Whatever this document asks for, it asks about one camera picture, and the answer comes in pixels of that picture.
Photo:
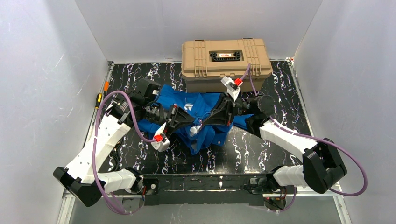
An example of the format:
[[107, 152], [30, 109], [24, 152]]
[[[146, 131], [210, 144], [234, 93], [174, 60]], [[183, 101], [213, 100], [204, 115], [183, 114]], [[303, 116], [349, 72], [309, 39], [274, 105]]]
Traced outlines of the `blue zip jacket white lining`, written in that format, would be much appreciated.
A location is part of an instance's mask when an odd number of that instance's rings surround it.
[[[204, 120], [209, 116], [210, 110], [214, 108], [219, 98], [220, 93], [187, 93], [176, 91], [170, 85], [165, 84], [161, 88], [157, 102], [166, 110], [173, 104], [177, 104], [181, 108], [184, 108], [186, 104], [191, 104], [192, 108], [187, 112], [194, 117], [194, 124], [198, 125], [199, 120]], [[191, 126], [179, 128], [174, 134], [189, 148], [191, 154], [195, 155], [210, 145], [222, 146], [232, 125], [247, 130], [245, 119], [251, 116], [253, 116], [252, 113], [235, 116], [233, 123], [229, 126], [204, 126], [193, 136], [190, 136]]]

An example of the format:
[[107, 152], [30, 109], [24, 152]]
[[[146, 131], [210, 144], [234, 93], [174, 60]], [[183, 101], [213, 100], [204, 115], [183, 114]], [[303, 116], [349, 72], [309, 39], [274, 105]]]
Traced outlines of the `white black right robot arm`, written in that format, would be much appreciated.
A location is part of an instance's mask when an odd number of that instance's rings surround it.
[[230, 126], [235, 116], [248, 114], [244, 121], [250, 134], [271, 141], [302, 162], [299, 166], [276, 167], [259, 179], [253, 190], [272, 191], [294, 185], [308, 186], [317, 193], [325, 193], [347, 174], [337, 148], [328, 139], [303, 137], [276, 122], [271, 117], [275, 112], [274, 107], [270, 106], [272, 102], [273, 99], [265, 95], [243, 100], [222, 93], [202, 125]]

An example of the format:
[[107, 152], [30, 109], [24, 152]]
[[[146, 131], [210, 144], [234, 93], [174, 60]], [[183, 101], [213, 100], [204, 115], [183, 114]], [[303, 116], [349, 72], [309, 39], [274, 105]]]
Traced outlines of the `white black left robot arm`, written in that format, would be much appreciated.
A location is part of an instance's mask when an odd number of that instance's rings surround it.
[[149, 141], [159, 152], [168, 148], [172, 133], [194, 124], [194, 117], [177, 104], [165, 109], [157, 103], [161, 89], [159, 83], [144, 78], [132, 90], [108, 93], [106, 98], [112, 102], [107, 108], [103, 102], [99, 104], [92, 137], [71, 162], [54, 170], [53, 176], [85, 206], [90, 207], [103, 195], [117, 190], [145, 193], [143, 175], [133, 168], [99, 173], [117, 143], [132, 128], [137, 129], [140, 120], [159, 126]]

